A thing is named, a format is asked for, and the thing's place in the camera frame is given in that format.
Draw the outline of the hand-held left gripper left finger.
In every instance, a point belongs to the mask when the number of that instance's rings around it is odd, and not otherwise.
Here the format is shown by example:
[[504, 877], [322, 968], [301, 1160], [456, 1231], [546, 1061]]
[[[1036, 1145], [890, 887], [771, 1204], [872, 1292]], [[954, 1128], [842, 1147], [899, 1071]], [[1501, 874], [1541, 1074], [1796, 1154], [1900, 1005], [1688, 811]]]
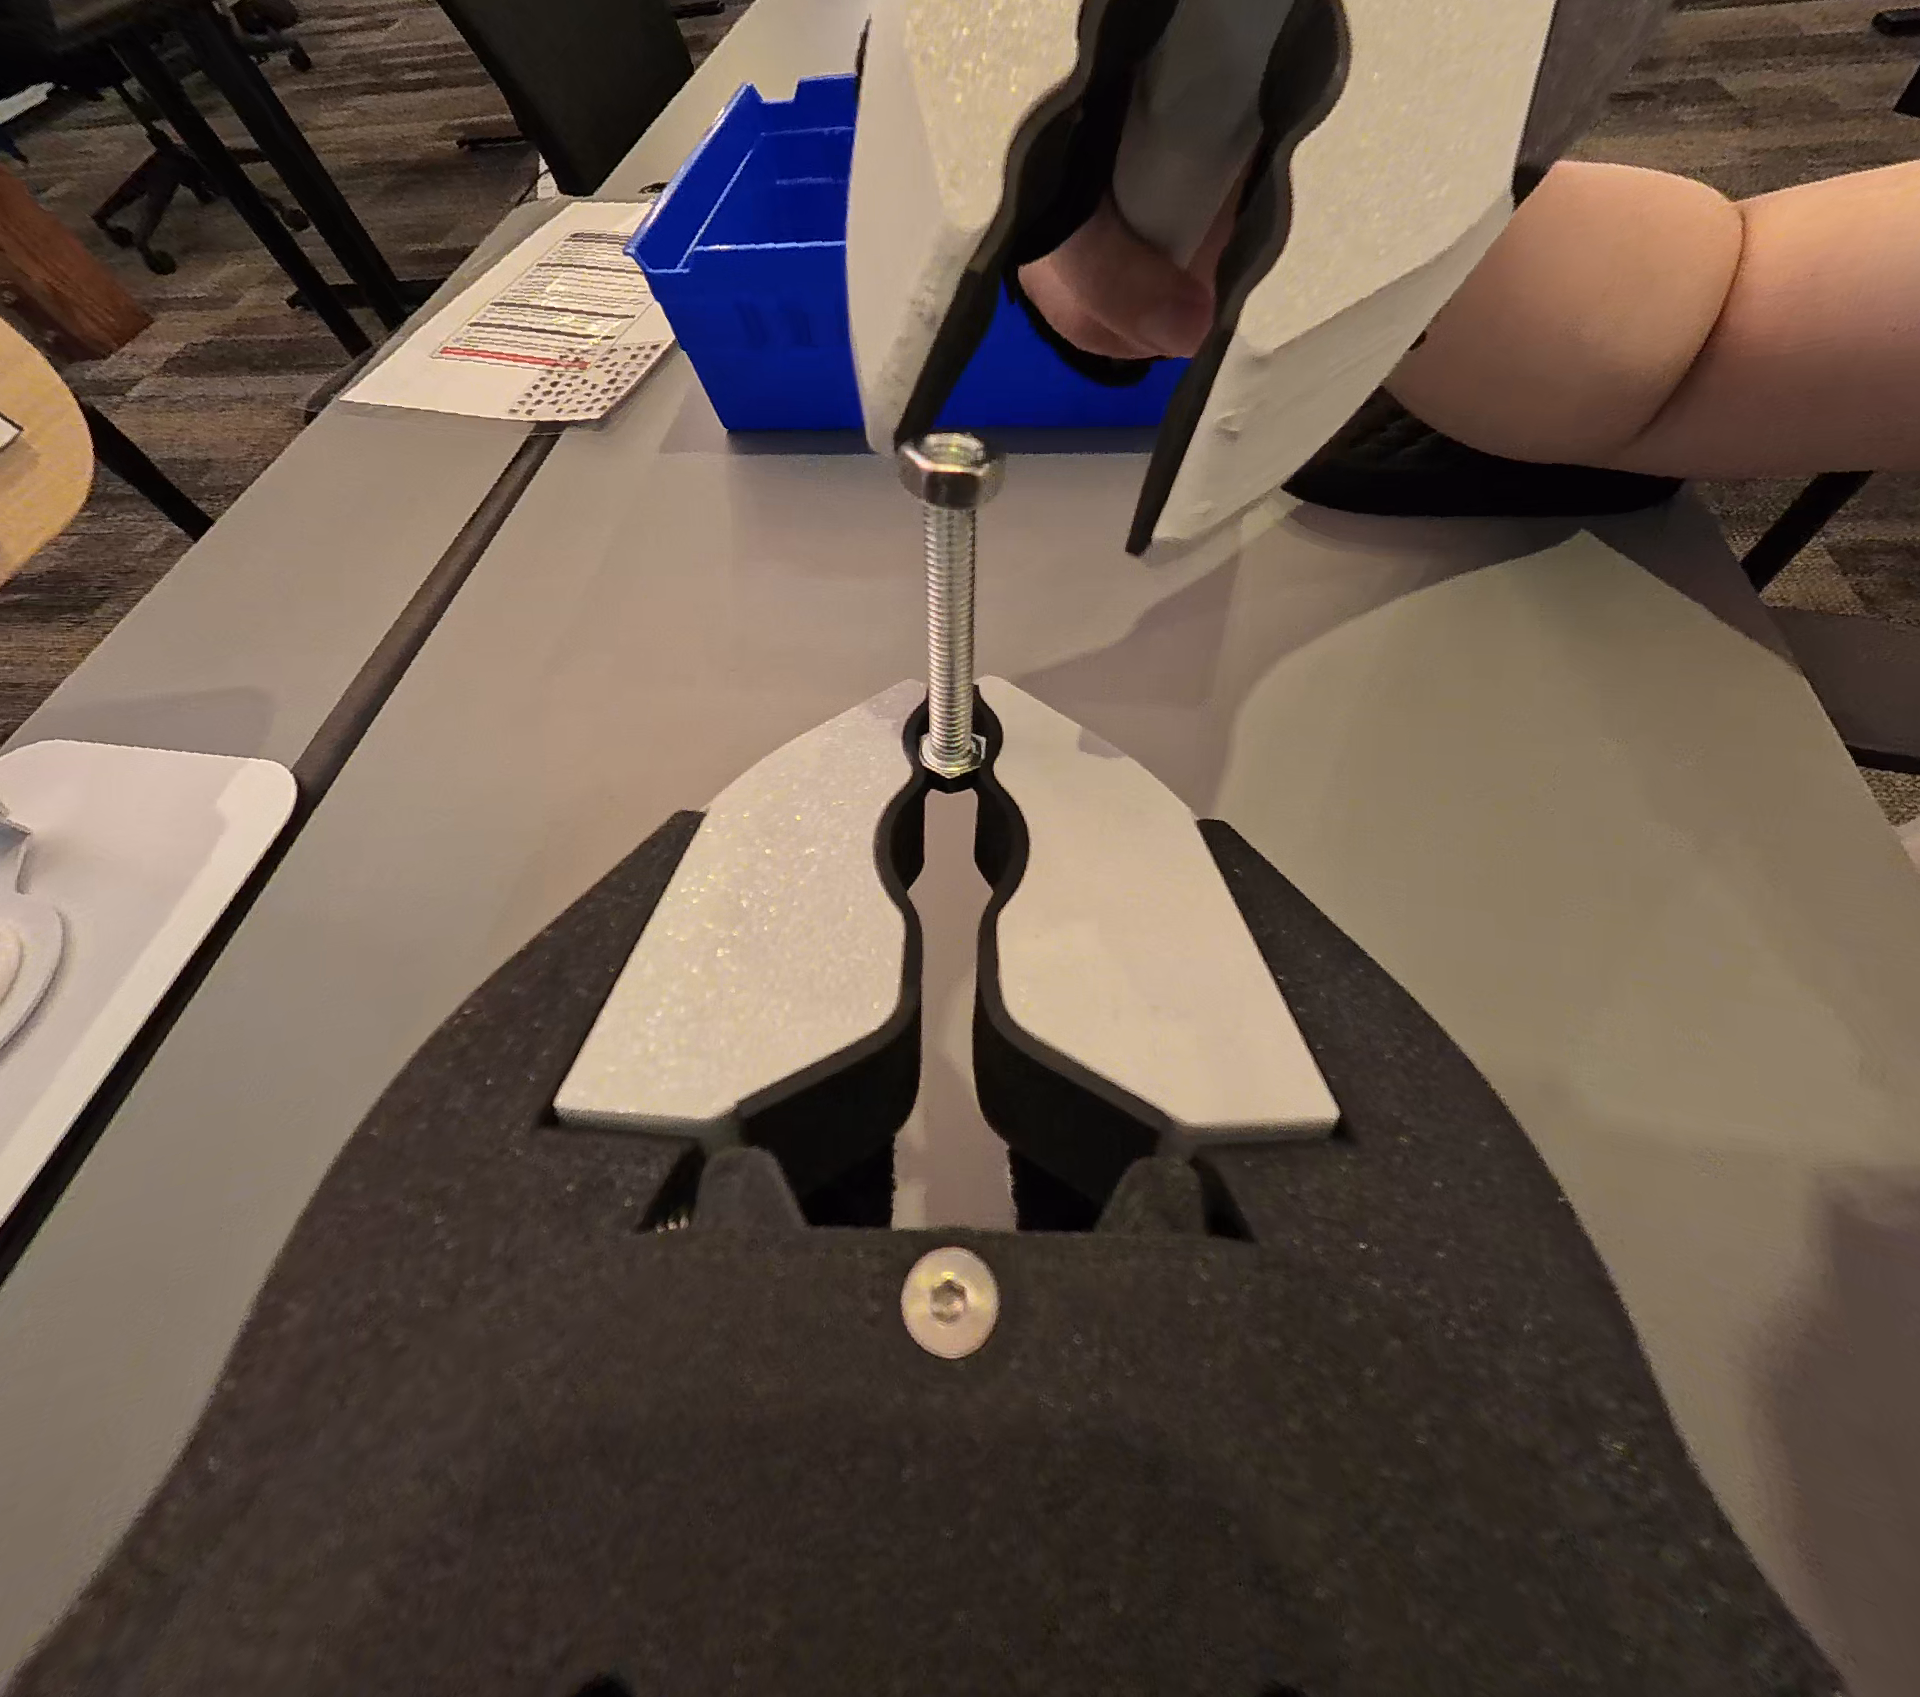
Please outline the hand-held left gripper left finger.
[[676, 1138], [893, 1138], [920, 1090], [906, 887], [926, 779], [899, 681], [771, 750], [692, 830], [553, 1109]]

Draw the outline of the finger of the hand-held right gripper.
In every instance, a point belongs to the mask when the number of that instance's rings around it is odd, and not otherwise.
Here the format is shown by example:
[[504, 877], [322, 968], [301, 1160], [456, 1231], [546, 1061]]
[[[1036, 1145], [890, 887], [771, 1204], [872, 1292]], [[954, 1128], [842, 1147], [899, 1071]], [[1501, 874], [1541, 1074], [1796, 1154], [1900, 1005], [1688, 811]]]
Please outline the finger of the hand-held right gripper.
[[1382, 387], [1515, 210], [1558, 0], [1301, 0], [1268, 163], [1224, 251], [1128, 553], [1172, 554], [1287, 485]]
[[1113, 0], [870, 0], [848, 328], [874, 452], [933, 431], [1057, 178]]

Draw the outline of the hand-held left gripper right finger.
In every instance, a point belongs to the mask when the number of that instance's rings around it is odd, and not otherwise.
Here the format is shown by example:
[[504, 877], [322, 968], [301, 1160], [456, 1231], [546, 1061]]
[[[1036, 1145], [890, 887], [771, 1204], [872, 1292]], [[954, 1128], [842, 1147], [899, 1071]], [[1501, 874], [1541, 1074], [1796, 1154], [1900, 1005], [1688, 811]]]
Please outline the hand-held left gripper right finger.
[[1330, 1134], [1334, 1090], [1189, 804], [1007, 677], [979, 697], [982, 813], [1010, 834], [974, 961], [994, 1034], [1162, 1148]]

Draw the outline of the blue plastic bin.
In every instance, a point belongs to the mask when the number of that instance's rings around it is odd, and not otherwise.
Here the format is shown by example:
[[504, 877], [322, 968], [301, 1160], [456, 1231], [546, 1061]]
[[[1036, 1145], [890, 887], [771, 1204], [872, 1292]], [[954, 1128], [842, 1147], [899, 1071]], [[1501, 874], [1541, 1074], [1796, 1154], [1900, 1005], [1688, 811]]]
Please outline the blue plastic bin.
[[[741, 86], [630, 239], [630, 258], [729, 434], [862, 431], [848, 330], [855, 76], [791, 99]], [[999, 294], [947, 424], [1153, 429], [1189, 360], [1091, 378]]]

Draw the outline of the long thin silver bolt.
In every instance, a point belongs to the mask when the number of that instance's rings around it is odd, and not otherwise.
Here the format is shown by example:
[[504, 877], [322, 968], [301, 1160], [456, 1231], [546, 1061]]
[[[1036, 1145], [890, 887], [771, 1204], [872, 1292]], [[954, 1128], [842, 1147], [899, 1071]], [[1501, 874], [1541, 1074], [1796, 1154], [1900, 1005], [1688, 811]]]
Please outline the long thin silver bolt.
[[922, 500], [926, 532], [926, 737], [929, 773], [957, 780], [979, 769], [974, 732], [976, 513]]

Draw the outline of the small silver hex nut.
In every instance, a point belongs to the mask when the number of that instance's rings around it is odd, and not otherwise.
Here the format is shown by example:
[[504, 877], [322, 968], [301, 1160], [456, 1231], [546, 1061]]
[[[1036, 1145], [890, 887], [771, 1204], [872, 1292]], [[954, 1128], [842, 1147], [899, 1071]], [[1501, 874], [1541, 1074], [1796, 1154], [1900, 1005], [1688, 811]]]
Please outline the small silver hex nut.
[[933, 431], [899, 443], [899, 483], [934, 509], [976, 513], [1003, 485], [1004, 455], [982, 436]]

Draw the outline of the person's right forearm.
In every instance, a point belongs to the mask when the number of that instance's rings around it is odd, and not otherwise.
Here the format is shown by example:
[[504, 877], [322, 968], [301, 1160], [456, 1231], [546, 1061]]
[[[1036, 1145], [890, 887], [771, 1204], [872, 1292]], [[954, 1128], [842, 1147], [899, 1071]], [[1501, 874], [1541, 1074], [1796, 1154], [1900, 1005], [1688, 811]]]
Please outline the person's right forearm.
[[1731, 199], [1562, 161], [1387, 389], [1513, 462], [1915, 473], [1917, 166]]

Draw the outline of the person's right hand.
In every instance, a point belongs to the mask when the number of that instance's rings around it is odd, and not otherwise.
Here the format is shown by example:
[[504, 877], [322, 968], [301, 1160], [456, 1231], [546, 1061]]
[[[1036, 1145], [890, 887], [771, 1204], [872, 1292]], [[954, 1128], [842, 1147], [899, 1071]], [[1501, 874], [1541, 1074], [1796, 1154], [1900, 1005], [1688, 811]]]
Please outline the person's right hand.
[[1025, 299], [1066, 342], [1116, 360], [1189, 358], [1215, 322], [1217, 266], [1232, 230], [1226, 202], [1193, 255], [1170, 258], [1147, 244], [1116, 199], [1063, 244], [1019, 269]]

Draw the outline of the black wrist rest pad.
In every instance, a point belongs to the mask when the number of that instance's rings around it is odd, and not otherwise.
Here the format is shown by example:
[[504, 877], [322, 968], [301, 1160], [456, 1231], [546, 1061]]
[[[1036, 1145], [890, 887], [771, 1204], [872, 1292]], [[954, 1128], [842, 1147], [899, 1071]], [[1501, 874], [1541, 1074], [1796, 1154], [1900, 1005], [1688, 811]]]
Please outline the black wrist rest pad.
[[1283, 493], [1345, 515], [1593, 516], [1671, 500], [1683, 479], [1557, 462], [1513, 462], [1445, 436], [1377, 389], [1296, 471]]

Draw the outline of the printed paper sheet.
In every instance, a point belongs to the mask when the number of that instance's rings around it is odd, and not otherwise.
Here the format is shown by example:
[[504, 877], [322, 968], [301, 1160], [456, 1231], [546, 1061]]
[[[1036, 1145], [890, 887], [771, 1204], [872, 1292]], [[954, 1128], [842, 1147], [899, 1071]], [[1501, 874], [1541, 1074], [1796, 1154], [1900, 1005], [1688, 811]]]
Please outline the printed paper sheet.
[[344, 400], [519, 422], [614, 415], [676, 345], [630, 248], [657, 199], [561, 204], [357, 374]]

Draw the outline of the white document stand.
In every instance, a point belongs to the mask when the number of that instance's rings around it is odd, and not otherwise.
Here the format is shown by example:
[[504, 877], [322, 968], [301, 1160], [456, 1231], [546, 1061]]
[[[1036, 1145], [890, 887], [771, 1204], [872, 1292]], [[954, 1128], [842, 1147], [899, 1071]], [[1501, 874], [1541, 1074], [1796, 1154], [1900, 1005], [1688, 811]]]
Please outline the white document stand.
[[297, 811], [265, 758], [3, 759], [3, 1215], [29, 1196]]

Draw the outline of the brown wooden block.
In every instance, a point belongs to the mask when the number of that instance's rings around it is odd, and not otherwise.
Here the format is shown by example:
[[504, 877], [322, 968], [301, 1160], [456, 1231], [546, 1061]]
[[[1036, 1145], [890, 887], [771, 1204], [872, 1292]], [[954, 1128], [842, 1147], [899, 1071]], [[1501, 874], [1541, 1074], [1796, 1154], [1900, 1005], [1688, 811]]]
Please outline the brown wooden block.
[[3, 286], [21, 316], [67, 360], [102, 360], [154, 316], [3, 168]]

